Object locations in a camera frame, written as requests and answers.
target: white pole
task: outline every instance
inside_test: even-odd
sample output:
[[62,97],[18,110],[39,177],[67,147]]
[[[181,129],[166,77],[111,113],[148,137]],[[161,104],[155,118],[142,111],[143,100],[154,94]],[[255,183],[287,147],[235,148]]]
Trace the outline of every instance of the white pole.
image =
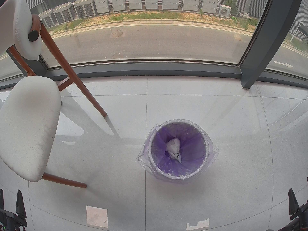
[[293,34],[292,38],[290,39],[290,42],[292,41],[292,39],[294,38],[295,36],[295,33]]

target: white chair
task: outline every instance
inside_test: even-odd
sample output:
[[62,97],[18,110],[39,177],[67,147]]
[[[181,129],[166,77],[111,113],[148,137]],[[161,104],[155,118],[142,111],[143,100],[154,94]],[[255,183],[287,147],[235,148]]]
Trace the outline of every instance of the white chair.
[[[31,15],[25,0],[7,0],[0,8],[0,53],[10,49],[28,72],[28,76],[12,89],[0,110],[0,157],[25,180],[37,182],[45,179],[86,188],[85,183],[45,173],[59,120],[60,91],[75,82],[98,111],[103,116],[107,114],[72,70],[37,18]],[[52,45],[52,54],[57,55],[56,59],[69,75],[58,86],[49,78],[35,75],[19,55],[38,60],[42,39],[46,45]]]

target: trash can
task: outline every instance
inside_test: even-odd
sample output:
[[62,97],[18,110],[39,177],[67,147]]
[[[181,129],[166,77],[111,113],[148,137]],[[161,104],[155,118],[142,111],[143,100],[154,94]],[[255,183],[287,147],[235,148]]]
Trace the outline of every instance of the trash can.
[[[174,138],[180,141],[181,163],[166,151],[166,143]],[[218,148],[200,126],[176,119],[156,125],[150,131],[138,161],[158,179],[187,183],[204,172],[217,155]]]

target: wooden chair frame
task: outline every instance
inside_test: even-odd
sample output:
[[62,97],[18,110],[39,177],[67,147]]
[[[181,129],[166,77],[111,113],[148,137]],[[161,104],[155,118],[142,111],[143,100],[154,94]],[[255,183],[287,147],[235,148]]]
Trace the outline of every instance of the wooden chair frame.
[[[96,99],[93,97],[90,91],[86,88],[84,83],[75,73],[75,71],[72,69],[71,65],[65,59],[63,54],[60,52],[59,48],[57,47],[56,43],[54,42],[54,40],[48,33],[44,24],[41,23],[40,17],[36,14],[32,14],[32,27],[29,32],[28,39],[32,42],[36,41],[39,35],[41,35],[41,38],[44,41],[47,48],[50,50],[52,55],[55,57],[55,59],[58,61],[58,63],[61,65],[61,67],[64,69],[64,71],[68,75],[66,79],[64,79],[58,84],[59,91],[62,91],[66,87],[68,87],[70,84],[75,83],[76,86],[86,96],[86,98],[88,98],[88,100],[93,104],[93,106],[99,111],[99,113],[101,113],[102,116],[105,117],[107,113],[100,106],[100,104],[96,101]],[[24,70],[27,72],[27,76],[36,75],[13,46],[11,46],[8,50],[15,57],[18,63],[24,68]],[[55,175],[50,175],[48,173],[44,173],[42,176],[42,179],[53,181],[53,182],[60,183],[60,184],[75,186],[75,187],[81,187],[81,188],[87,187],[87,184],[85,183],[61,178]]]

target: white floor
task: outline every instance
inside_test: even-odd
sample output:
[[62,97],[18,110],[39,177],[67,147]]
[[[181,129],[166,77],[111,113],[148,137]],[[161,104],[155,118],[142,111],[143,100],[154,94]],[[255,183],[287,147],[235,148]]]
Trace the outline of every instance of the white floor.
[[[5,208],[15,211],[21,190],[26,230],[96,230],[86,206],[107,209],[111,231],[184,231],[208,218],[215,231],[276,230],[290,222],[289,188],[299,205],[308,199],[308,90],[261,82],[246,90],[239,80],[202,77],[84,82],[108,116],[76,86],[62,91],[46,172],[86,189],[25,181],[0,160]],[[0,90],[0,100],[8,94]],[[161,182],[137,163],[152,127],[171,119],[197,123],[220,149],[187,185]]]

